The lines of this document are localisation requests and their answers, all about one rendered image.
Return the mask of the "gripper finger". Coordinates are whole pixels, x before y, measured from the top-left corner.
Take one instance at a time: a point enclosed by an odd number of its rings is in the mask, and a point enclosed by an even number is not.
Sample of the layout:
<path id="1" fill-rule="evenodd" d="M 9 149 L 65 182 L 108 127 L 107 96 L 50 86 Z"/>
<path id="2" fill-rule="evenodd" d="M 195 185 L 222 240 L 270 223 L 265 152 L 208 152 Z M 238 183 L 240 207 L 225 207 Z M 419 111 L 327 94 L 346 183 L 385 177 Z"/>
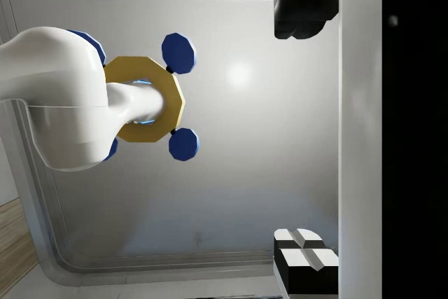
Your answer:
<path id="1" fill-rule="evenodd" d="M 274 0 L 274 36 L 310 39 L 339 13 L 339 0 Z"/>
<path id="2" fill-rule="evenodd" d="M 274 231 L 273 271 L 283 299 L 339 299 L 339 258 L 315 232 Z"/>

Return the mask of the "drone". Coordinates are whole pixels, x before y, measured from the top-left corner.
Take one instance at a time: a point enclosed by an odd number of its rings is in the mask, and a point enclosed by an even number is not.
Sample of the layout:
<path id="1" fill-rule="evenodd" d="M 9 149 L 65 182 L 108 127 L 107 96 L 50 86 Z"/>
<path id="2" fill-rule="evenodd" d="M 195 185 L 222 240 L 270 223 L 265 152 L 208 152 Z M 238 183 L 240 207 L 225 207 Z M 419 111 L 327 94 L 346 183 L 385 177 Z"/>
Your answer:
<path id="1" fill-rule="evenodd" d="M 91 43 L 99 54 L 106 77 L 108 106 L 118 117 L 117 139 L 150 143 L 169 135 L 169 153 L 179 161 L 194 158 L 199 150 L 197 133 L 180 128 L 185 98 L 176 78 L 190 73 L 197 51 L 191 40 L 178 32 L 165 36 L 160 66 L 149 57 L 120 56 L 106 61 L 102 45 L 86 32 L 76 35 Z"/>

